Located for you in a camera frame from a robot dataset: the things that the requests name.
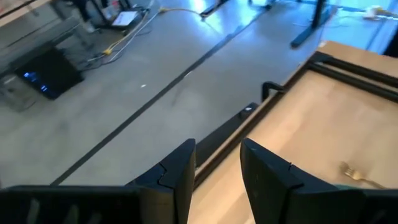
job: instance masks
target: black bracket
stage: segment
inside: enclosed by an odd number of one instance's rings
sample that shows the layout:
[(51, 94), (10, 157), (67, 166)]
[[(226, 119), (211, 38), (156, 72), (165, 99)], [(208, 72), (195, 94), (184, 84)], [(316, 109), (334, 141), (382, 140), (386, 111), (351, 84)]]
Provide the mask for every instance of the black bracket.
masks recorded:
[(331, 55), (328, 54), (324, 54), (321, 52), (315, 52), (310, 59), (308, 60), (308, 62), (313, 62), (313, 63), (323, 63), (323, 62), (329, 62), (332, 61), (334, 58)]
[(285, 88), (280, 84), (274, 82), (264, 82), (262, 84), (262, 90), (261, 90), (262, 101), (268, 98), (270, 90), (276, 90), (279, 93), (285, 93)]
[(300, 33), (293, 41), (291, 41), (290, 46), (292, 48), (299, 47), (305, 42), (317, 29), (323, 26), (332, 15), (330, 8), (325, 9), (326, 0), (318, 0), (317, 6), (315, 7), (315, 12), (313, 15), (313, 20), (311, 24)]
[(205, 9), (203, 12), (200, 13), (200, 16), (207, 17), (210, 16), (213, 12), (215, 12), (219, 7), (221, 7), (224, 3), (226, 3), (228, 0), (220, 0), (218, 3), (210, 6), (209, 8)]

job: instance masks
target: cable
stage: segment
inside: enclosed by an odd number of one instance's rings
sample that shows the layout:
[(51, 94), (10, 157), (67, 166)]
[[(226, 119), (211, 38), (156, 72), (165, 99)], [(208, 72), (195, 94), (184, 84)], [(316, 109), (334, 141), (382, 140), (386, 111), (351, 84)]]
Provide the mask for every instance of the cable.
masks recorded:
[(109, 61), (107, 61), (107, 62), (102, 62), (102, 65), (109, 65), (109, 64), (111, 64), (111, 63), (113, 63), (113, 62), (119, 60), (119, 58), (121, 58), (121, 57), (123, 56), (123, 53), (124, 53), (124, 52), (118, 50), (118, 53), (119, 53), (119, 52), (120, 52), (120, 54), (116, 54), (116, 55), (114, 56), (115, 59), (109, 60)]
[(207, 17), (209, 17), (213, 12), (215, 12), (217, 9), (218, 9), (218, 6), (221, 4), (221, 0), (217, 0), (217, 2), (216, 2), (216, 4), (215, 4), (215, 6), (214, 6), (214, 8), (210, 11), (210, 12), (208, 12), (206, 15), (204, 15), (204, 14), (202, 14), (202, 13), (199, 13), (199, 12), (196, 12), (196, 11), (194, 11), (194, 10), (192, 10), (192, 9), (185, 9), (185, 8), (166, 8), (166, 7), (160, 7), (160, 9), (159, 9), (159, 13), (166, 13), (166, 12), (170, 12), (170, 11), (186, 11), (186, 12), (192, 12), (192, 13), (195, 13), (195, 14), (198, 14), (200, 17), (202, 17), (202, 18), (207, 18)]
[[(328, 18), (326, 23), (322, 26), (323, 28), (348, 27), (349, 26), (348, 24), (347, 25), (340, 24), (340, 20), (343, 19), (343, 18), (347, 18), (347, 17), (357, 17), (357, 16), (352, 16), (352, 15), (349, 15), (349, 16), (337, 16), (339, 24), (336, 25), (336, 26), (327, 26), (327, 24), (329, 24), (332, 21), (332, 19), (342, 10), (342, 8), (339, 7), (339, 5), (341, 3), (341, 0), (337, 0), (333, 5), (329, 4), (328, 2), (326, 3), (325, 8), (326, 7), (330, 7), (329, 8), (330, 17)], [(293, 23), (293, 25), (295, 25), (295, 26), (305, 26), (306, 27), (306, 26), (309, 26), (310, 24), (304, 25), (304, 24), (294, 24)]]
[(110, 55), (112, 53), (112, 50), (119, 45), (122, 41), (124, 41), (126, 38), (128, 38), (131, 34), (133, 34), (136, 30), (138, 30), (138, 28), (142, 25), (142, 23), (144, 22), (145, 18), (148, 16), (149, 14), (149, 10), (152, 7), (152, 5), (154, 4), (155, 0), (151, 0), (150, 3), (148, 4), (148, 6), (146, 7), (146, 9), (143, 9), (144, 11), (144, 16), (142, 17), (141, 21), (135, 26), (135, 28), (133, 28), (133, 30), (131, 30), (128, 34), (126, 34), (123, 38), (115, 41), (114, 43), (112, 43), (107, 49), (105, 49), (103, 51), (103, 53), (105, 55)]
[(155, 19), (155, 17), (158, 15), (158, 13), (156, 13), (155, 15), (153, 15), (130, 39), (129, 41), (127, 41), (127, 43), (119, 50), (118, 53), (116, 53), (115, 56), (113, 56), (111, 58), (111, 60), (108, 61), (108, 63), (111, 63), (111, 61), (115, 60), (115, 58), (131, 43), (131, 41), (137, 36), (137, 34), (140, 33), (140, 31), (145, 28), (146, 25), (148, 25), (148, 23), (150, 23), (153, 19)]
[(87, 62), (92, 62), (92, 61), (101, 59), (101, 58), (103, 58), (103, 57), (105, 57), (105, 55), (101, 54), (100, 56), (97, 56), (97, 57), (93, 57), (93, 58), (88, 59)]
[(152, 31), (153, 31), (153, 28), (149, 27), (149, 30), (147, 32), (143, 32), (143, 33), (137, 34), (137, 36), (147, 35), (147, 34), (150, 34)]
[[(337, 19), (338, 19), (338, 25), (329, 25), (329, 26), (327, 26), (327, 25), (323, 25), (322, 27), (324, 27), (324, 28), (338, 28), (338, 27), (348, 27), (348, 26), (351, 26), (352, 24), (341, 24), (340, 22), (341, 22), (341, 19), (344, 19), (344, 18), (361, 18), (361, 17), (359, 17), (359, 16), (337, 16)], [(311, 24), (311, 22), (312, 22), (312, 19), (308, 19), (308, 21), (309, 21), (309, 23), (308, 24), (296, 24), (296, 23), (293, 23), (293, 25), (295, 25), (295, 26), (302, 26), (302, 27), (308, 27), (308, 26), (310, 26), (310, 24)]]

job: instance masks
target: white cable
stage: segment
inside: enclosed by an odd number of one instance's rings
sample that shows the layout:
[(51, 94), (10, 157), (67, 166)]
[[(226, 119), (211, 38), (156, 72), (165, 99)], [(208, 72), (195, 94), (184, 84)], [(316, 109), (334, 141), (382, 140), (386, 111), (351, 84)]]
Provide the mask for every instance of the white cable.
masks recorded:
[[(151, 0), (148, 4), (148, 6), (146, 7), (147, 9), (150, 9), (150, 7), (152, 7), (152, 5), (154, 4), (155, 0)], [(144, 22), (144, 19), (146, 18), (146, 16), (148, 15), (148, 13), (145, 13), (144, 17), (142, 18), (142, 20), (140, 21), (140, 23), (138, 23), (137, 26), (135, 26), (135, 28), (133, 28), (132, 31), (130, 31), (128, 34), (126, 34), (122, 39), (116, 41), (115, 43), (111, 44), (111, 46), (108, 47), (108, 49), (113, 50), (117, 45), (119, 45), (121, 42), (123, 42), (124, 40), (126, 40), (132, 33), (134, 33), (135, 31), (138, 30), (138, 27), (142, 25), (142, 23)]]
[(93, 57), (93, 58), (88, 59), (87, 62), (92, 62), (94, 60), (97, 60), (97, 59), (100, 59), (100, 58), (103, 58), (103, 57), (105, 57), (105, 55), (100, 55), (100, 56), (97, 56), (97, 57)]
[(138, 33), (140, 33), (140, 31), (145, 28), (156, 16), (158, 15), (158, 12), (153, 15), (144, 25), (142, 25), (142, 27), (140, 29), (137, 30), (137, 32), (129, 39), (129, 41), (127, 41), (127, 43), (122, 47), (122, 49), (119, 50), (119, 52), (117, 52), (112, 58), (111, 60), (109, 60), (109, 62), (111, 62), (113, 59), (115, 59), (130, 43), (131, 41), (136, 37), (136, 35)]
[[(361, 19), (362, 15), (364, 14), (363, 12), (352, 12), (350, 15), (347, 16), (339, 16), (337, 15), (338, 12), (336, 14), (333, 15), (333, 17), (331, 17), (330, 19), (328, 19), (327, 24), (324, 24), (322, 27), (324, 28), (337, 28), (337, 27), (348, 27), (348, 26), (352, 26), (352, 24), (342, 24), (341, 21), (344, 18), (354, 18), (354, 19)], [(313, 19), (308, 19), (308, 24), (298, 24), (298, 23), (293, 23), (293, 25), (295, 26), (302, 26), (302, 27), (307, 27), (312, 23)]]

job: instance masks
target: wooden board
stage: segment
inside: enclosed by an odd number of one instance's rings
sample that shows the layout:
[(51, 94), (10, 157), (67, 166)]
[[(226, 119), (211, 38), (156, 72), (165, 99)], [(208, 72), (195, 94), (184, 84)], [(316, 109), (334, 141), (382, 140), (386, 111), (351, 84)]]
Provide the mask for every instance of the wooden board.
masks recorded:
[[(333, 42), (320, 51), (398, 77), (395, 59)], [(345, 161), (367, 178), (398, 188), (397, 114), (396, 103), (309, 71), (248, 137), (329, 183), (371, 188), (340, 173)], [(189, 223), (254, 223), (239, 147), (194, 192)]]
[[(30, 6), (32, 7), (32, 9), (37, 9), (38, 7), (48, 3), (49, 1), (51, 1), (51, 0), (36, 0), (36, 1), (32, 2), (32, 4), (30, 4)], [(8, 10), (11, 10), (11, 9), (13, 9), (15, 7), (18, 7), (21, 4), (23, 4), (23, 3), (24, 3), (23, 1), (16, 1), (14, 3), (15, 6), (10, 6), (9, 7), (10, 9), (8, 9)], [(20, 18), (21, 16), (23, 16), (23, 15), (29, 13), (29, 12), (30, 12), (30, 10), (29, 10), (28, 7), (23, 7), (22, 9), (17, 10), (15, 12), (13, 12), (12, 14), (1, 18), (0, 19), (0, 27), (6, 25), (6, 24), (18, 19), (18, 18)]]

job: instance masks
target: black floor strip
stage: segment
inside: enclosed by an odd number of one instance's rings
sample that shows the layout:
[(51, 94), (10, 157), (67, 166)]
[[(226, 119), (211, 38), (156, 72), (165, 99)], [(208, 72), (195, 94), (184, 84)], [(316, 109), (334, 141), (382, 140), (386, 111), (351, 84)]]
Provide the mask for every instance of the black floor strip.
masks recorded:
[(4, 18), (4, 17), (6, 17), (6, 16), (11, 15), (12, 13), (14, 13), (14, 12), (16, 12), (16, 11), (22, 9), (23, 7), (29, 6), (30, 4), (32, 4), (32, 3), (35, 2), (35, 1), (36, 1), (36, 0), (29, 0), (29, 1), (23, 2), (21, 5), (15, 7), (14, 9), (8, 10), (7, 12), (1, 14), (1, 15), (0, 15), (0, 19)]
[(112, 131), (109, 135), (107, 135), (102, 141), (100, 141), (94, 148), (88, 151), (82, 158), (77, 160), (74, 165), (69, 167), (60, 177), (55, 179), (50, 185), (59, 185), (66, 178), (72, 175), (79, 167), (81, 167), (85, 162), (87, 162), (91, 157), (93, 157), (98, 151), (100, 151), (107, 143), (112, 141), (118, 134), (120, 134), (126, 127), (128, 127), (135, 119), (137, 119), (142, 113), (144, 113), (148, 108), (150, 108), (157, 100), (159, 100), (162, 96), (164, 96), (168, 91), (170, 91), (175, 85), (177, 85), (180, 81), (182, 81), (190, 72), (199, 67), (203, 62), (209, 59), (212, 55), (217, 53), (220, 49), (222, 49), (227, 43), (229, 43), (233, 38), (235, 38), (238, 34), (244, 31), (247, 27), (250, 26), (254, 21), (256, 21), (263, 13), (263, 11), (259, 11), (259, 13), (253, 18), (253, 20), (246, 24), (245, 26), (239, 26), (236, 28), (234, 32), (228, 34), (223, 40), (221, 40), (218, 44), (216, 44), (212, 49), (210, 49), (207, 53), (205, 53), (202, 57), (200, 57), (196, 62), (194, 62), (191, 66), (189, 66), (184, 72), (182, 72), (177, 78), (175, 78), (172, 82), (170, 82), (163, 90), (158, 92), (152, 99), (150, 99), (144, 106), (139, 108), (134, 114), (128, 117), (122, 124), (120, 124), (114, 131)]
[(200, 13), (200, 15), (201, 16), (209, 16), (210, 14), (216, 12), (218, 10), (218, 8), (220, 8), (223, 4), (225, 4), (228, 1), (229, 0), (220, 0), (220, 1), (218, 1), (218, 3), (205, 9), (203, 12)]
[[(231, 119), (227, 120), (219, 128), (210, 133), (202, 141), (197, 143), (197, 167), (202, 166), (208, 158), (215, 153), (215, 151), (249, 118), (251, 114), (259, 107), (257, 103), (250, 103), (241, 111), (239, 111)], [(206, 178), (222, 163), (222, 161), (235, 149), (236, 144), (229, 144), (229, 147), (224, 147), (207, 163), (205, 167), (195, 175), (193, 183), (193, 190), (197, 189)]]
[[(302, 4), (311, 4), (311, 5), (317, 5), (318, 1), (311, 1), (311, 0), (301, 0), (299, 3)], [(326, 4), (327, 6), (332, 6), (332, 7), (337, 7), (343, 11), (347, 12), (365, 12), (365, 9), (358, 9), (355, 7), (348, 7), (348, 6), (340, 6), (340, 5), (334, 5), (334, 4)]]

